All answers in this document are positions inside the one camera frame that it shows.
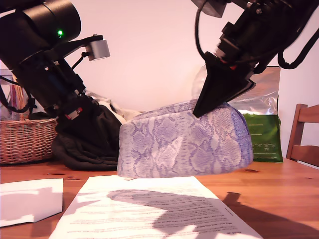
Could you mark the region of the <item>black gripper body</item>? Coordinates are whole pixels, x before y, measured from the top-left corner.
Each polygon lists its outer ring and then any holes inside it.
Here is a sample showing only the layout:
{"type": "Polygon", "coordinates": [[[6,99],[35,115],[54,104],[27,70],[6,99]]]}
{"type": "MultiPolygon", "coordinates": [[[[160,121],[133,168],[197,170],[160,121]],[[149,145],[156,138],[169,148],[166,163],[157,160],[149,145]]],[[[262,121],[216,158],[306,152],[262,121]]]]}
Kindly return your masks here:
{"type": "Polygon", "coordinates": [[[75,119],[86,113],[83,82],[56,49],[13,54],[12,72],[51,117],[75,119]]]}

